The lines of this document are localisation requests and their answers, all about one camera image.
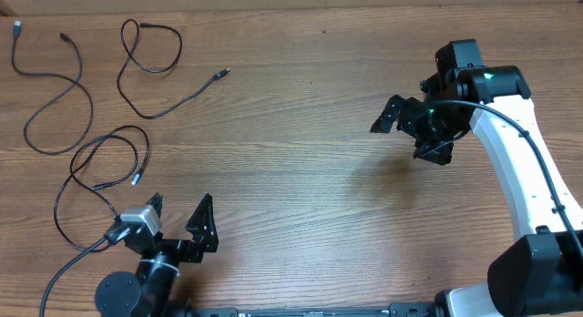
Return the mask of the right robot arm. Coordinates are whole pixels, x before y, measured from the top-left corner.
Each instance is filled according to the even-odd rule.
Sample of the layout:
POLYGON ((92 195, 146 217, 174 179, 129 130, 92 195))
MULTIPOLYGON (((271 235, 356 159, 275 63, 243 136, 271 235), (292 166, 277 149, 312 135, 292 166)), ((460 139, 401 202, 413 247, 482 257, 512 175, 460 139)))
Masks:
POLYGON ((392 303, 392 316, 537 316, 582 308, 582 209, 537 125, 530 88, 516 66, 486 66, 473 39, 435 54, 422 99, 392 96, 372 132, 403 131, 414 156, 438 165, 475 135, 506 197, 514 243, 478 284, 439 292, 432 302, 392 303))

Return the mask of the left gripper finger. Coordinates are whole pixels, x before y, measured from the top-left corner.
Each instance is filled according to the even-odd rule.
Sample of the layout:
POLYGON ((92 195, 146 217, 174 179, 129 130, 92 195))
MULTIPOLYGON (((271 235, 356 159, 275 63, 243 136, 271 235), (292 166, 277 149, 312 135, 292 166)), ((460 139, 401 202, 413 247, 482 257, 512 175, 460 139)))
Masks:
POLYGON ((154 194, 147 202, 149 206, 152 206, 156 211, 157 215, 161 216, 161 211, 163 209, 163 195, 160 193, 154 194))
POLYGON ((206 193, 189 218, 185 230, 192 235, 192 242, 199 251, 216 252, 219 237, 213 215, 213 198, 206 193))

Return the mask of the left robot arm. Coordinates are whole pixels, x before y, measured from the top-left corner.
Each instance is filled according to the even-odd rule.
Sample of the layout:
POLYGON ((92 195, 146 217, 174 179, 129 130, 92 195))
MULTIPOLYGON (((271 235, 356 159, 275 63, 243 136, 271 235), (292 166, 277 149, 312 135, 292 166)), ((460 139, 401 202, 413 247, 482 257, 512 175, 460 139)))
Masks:
POLYGON ((161 232, 163 196, 155 194, 145 206, 125 210, 106 231, 111 246, 120 242, 140 256, 135 272, 115 271, 97 286, 95 305, 102 316, 194 316, 191 303, 170 299, 182 263, 200 263, 216 252, 219 237, 213 198, 207 193, 186 223, 192 238, 169 239, 161 232))

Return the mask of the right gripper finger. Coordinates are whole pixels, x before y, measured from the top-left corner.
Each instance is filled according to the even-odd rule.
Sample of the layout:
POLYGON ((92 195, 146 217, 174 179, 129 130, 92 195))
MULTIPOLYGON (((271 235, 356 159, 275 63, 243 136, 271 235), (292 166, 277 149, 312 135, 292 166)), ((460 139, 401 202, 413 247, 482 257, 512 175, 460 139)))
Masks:
POLYGON ((451 162, 453 148, 454 143, 452 141, 431 144, 416 140, 413 158, 444 166, 451 162))
POLYGON ((383 109, 383 112, 374 121, 369 132, 389 133, 404 106, 404 102, 405 99, 399 95, 393 95, 390 97, 383 109))

